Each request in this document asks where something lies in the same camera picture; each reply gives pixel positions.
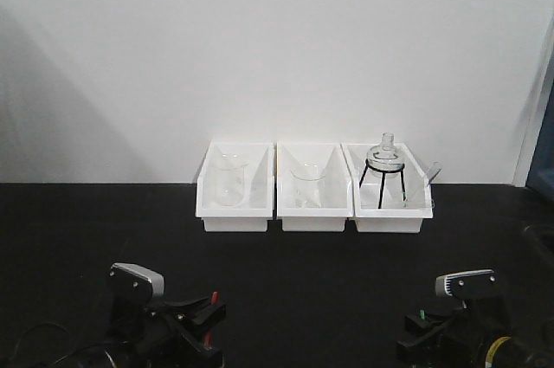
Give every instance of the black tabletop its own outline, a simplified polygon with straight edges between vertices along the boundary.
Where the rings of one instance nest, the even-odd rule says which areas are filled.
[[[439,274],[493,268],[523,335],[554,315],[554,269],[524,240],[554,224],[551,203],[505,185],[433,187],[435,217],[420,234],[206,233],[189,184],[0,185],[0,355],[29,326],[21,361],[55,358],[102,338],[114,261],[165,277],[173,300],[220,292],[227,319],[212,334],[228,367],[402,366],[403,315],[449,309]]]

